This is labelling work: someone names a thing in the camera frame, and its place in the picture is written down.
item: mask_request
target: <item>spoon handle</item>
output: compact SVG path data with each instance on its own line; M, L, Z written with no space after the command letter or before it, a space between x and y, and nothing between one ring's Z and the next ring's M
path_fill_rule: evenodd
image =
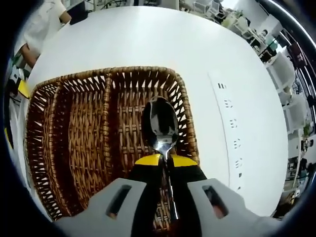
M169 153L166 154L166 156L162 155L163 158L163 168L166 174L166 179L167 179L167 188L168 188L168 194L169 197L171 198L171 202L170 202L170 216L171 216L171 221L176 221L179 219L179 214L176 208L176 203L174 202L174 197L173 197L173 188L171 185L171 180L170 180L170 173L168 170L168 166L167 166L167 160Z

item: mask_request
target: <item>white shirt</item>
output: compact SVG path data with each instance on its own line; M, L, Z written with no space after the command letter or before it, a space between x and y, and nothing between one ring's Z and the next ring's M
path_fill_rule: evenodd
M14 55L24 44L38 57L44 45L61 28L59 17L66 11L60 0L44 0L44 3L31 15L23 33L14 48Z

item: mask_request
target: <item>person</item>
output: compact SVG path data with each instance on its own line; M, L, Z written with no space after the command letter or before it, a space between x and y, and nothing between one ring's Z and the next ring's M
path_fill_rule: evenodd
M267 36L267 34L268 34L268 31L267 31L267 30L263 30L260 35L261 35L263 38L265 38L265 37Z
M44 0L27 21L14 54L21 53L25 62L33 68L44 45L60 30L61 22L66 24L70 20L71 16L60 0Z
M306 153L307 149L309 147L312 147L314 145L314 140L311 139L310 141L308 139L301 141L301 151Z

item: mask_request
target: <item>black object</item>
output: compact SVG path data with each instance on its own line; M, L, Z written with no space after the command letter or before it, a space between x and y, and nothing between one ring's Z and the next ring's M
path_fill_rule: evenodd
M272 50L270 46L268 46L260 55L261 61L263 63L268 62L272 57L276 56L277 52Z
M173 159L169 158L167 162L174 202L180 217L178 236L201 236L200 219L188 183L207 178L197 165L174 167Z
M307 160L305 158L302 158L300 162L300 167L298 169L298 176L301 176L302 171L307 169L306 165Z
M316 163L314 164L309 163L307 167L307 172L308 172L308 181L307 181L305 190L313 183L314 179L316 178Z
M152 236L153 221L160 199L159 188L162 181L162 160L158 165L136 164L128 179L146 183L138 202L132 227L132 237Z
M88 17L88 11L85 10L84 1L69 9L68 14L71 16L70 25L83 21Z
M16 83L14 82L14 80L9 79L5 87L5 92L4 92L4 127L6 128L6 133L7 133L9 142L11 144L11 147L14 148L12 131L11 131L11 126L10 126L10 110L9 110L11 93L14 93L16 95L18 93L18 87Z
M250 27L250 23L251 23L251 21L247 18L247 17L245 17L246 18L246 20L247 20L247 26L249 26Z
M84 19L86 19L88 17L88 11L84 11L80 14L77 14L75 16L72 16L71 20L70 20L70 25L73 25L75 23L78 23L80 21L83 21Z
M254 41L251 43L251 47L254 47L254 46L260 47L260 42L257 39L255 39L255 37L251 37L247 41L251 42L252 40Z
M307 102L309 107L316 106L316 99L312 95L307 96Z

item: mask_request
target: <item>yellow object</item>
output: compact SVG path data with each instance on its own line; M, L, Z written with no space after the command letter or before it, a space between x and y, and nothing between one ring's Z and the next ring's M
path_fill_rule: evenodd
M225 19L223 22L222 22L222 26L227 28L229 26L230 22L229 22L229 19Z
M137 160L135 164L158 165L160 156L161 156L160 154L155 154L151 156L142 157L139 160ZM171 155L171 157L173 159L174 167L198 165L198 163L196 163L194 160L187 157L182 157L182 156L177 156L177 155Z
M198 165L198 163L196 163L194 160L187 157L181 157L177 155L171 155L171 157L173 158L174 167Z
M135 162L135 164L141 165L158 165L160 154L142 157Z
M26 82L23 80L20 80L18 91L26 98L30 97L30 93L26 85Z
M12 145L10 143L8 132L7 132L6 128L4 128L4 134L5 134L5 137L6 137L7 141L8 141L8 143L9 143L10 147L12 148Z

